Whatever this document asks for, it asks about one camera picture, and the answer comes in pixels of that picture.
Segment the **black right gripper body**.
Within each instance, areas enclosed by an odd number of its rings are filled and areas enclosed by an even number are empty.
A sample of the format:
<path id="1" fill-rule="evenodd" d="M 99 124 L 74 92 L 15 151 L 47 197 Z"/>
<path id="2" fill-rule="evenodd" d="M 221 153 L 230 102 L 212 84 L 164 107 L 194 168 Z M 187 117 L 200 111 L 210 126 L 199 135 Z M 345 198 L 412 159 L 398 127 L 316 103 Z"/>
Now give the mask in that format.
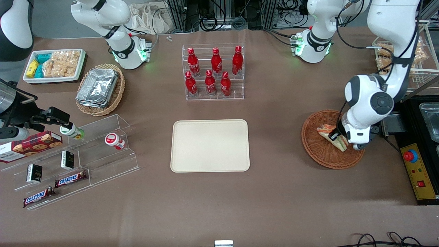
<path id="1" fill-rule="evenodd" d="M 0 119 L 1 127 L 17 127 L 33 130 L 45 130 L 40 123 L 32 123 L 32 117 L 38 116 L 42 109 L 38 108 L 33 94 L 26 96 L 26 92 L 17 89 L 13 81 L 1 79 L 0 85 Z"/>

